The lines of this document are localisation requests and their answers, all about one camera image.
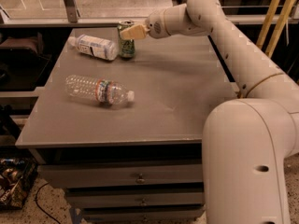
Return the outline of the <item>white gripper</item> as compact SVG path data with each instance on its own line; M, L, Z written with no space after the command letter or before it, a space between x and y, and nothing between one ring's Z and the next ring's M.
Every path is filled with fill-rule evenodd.
M152 12L145 20L145 24L134 24L133 26L125 27L120 31L121 39L123 40L137 40L144 39L147 34L151 37L160 39L169 37L165 26L165 9L156 10Z

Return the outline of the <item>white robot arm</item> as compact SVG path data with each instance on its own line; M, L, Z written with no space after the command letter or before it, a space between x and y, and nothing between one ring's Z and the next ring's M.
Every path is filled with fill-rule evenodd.
M224 14L187 0L150 14L121 38L209 35L239 88L206 120L202 163L207 224L291 224L284 161L299 151L299 87Z

